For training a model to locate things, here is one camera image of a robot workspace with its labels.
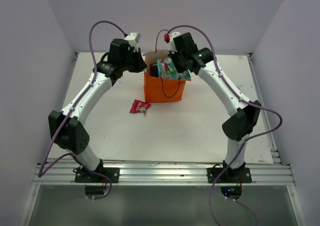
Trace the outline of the brown snack bag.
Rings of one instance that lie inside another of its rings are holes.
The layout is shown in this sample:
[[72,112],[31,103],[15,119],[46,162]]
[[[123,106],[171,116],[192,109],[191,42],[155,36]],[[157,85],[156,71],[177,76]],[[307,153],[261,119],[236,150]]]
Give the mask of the brown snack bag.
[[157,64],[155,63],[155,64],[151,64],[150,66],[149,66],[149,74],[151,75],[151,73],[154,71],[154,70],[157,70],[158,71],[158,66],[157,66]]

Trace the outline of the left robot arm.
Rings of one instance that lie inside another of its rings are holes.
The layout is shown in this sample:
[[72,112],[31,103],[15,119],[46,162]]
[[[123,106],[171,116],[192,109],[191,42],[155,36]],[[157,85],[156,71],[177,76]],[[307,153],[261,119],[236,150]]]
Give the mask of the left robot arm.
[[54,143],[73,154],[87,168],[87,178],[95,183],[103,179],[104,170],[100,158],[89,147],[90,136],[85,130],[85,122],[98,101],[125,71],[139,73],[146,68],[138,47],[139,37],[137,32],[132,32],[123,39],[114,39],[107,58],[96,64],[81,92],[69,105],[59,112],[52,111],[48,117]]

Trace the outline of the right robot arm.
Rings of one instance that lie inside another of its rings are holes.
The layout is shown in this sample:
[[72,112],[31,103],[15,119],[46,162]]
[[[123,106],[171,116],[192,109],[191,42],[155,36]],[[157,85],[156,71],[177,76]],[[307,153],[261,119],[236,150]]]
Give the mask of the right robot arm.
[[235,182],[245,168],[245,140],[257,124],[259,101],[250,101],[222,71],[213,51],[209,48],[198,49],[191,34],[167,33],[165,41],[170,44],[169,57],[177,72],[186,70],[199,76],[218,96],[229,118],[222,124],[227,136],[227,153],[223,161],[223,178]]

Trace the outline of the small pink snack packet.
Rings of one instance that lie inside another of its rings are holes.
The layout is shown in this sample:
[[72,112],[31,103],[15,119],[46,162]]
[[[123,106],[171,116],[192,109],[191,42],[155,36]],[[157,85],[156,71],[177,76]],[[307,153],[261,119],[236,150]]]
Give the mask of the small pink snack packet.
[[146,111],[151,107],[151,104],[140,101],[140,100],[134,100],[130,113],[142,113],[144,116],[146,115]]

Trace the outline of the blue sea salt chips bag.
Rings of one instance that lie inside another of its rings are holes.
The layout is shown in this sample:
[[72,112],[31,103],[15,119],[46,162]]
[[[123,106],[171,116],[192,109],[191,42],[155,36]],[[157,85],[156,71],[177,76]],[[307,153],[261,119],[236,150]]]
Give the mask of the blue sea salt chips bag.
[[150,75],[151,75],[152,77],[159,78],[159,73],[158,73],[157,70],[154,70]]

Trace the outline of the orange paper bag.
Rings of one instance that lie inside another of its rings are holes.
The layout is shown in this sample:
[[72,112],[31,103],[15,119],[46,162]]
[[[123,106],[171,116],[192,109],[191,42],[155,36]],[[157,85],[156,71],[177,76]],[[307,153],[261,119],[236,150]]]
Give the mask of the orange paper bag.
[[154,51],[143,54],[147,68],[144,72],[144,100],[147,103],[168,103],[182,100],[186,82],[191,80],[163,79],[150,76],[150,65],[159,58],[169,58],[168,50],[157,48],[160,33],[167,33],[162,29],[156,36]]

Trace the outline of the green Fox's candy bag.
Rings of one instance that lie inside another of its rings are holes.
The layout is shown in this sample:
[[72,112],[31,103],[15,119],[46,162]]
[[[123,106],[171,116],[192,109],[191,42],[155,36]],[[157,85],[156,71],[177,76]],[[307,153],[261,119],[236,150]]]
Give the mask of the green Fox's candy bag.
[[159,58],[156,61],[158,77],[163,79],[191,80],[188,70],[178,73],[174,63],[170,58]]

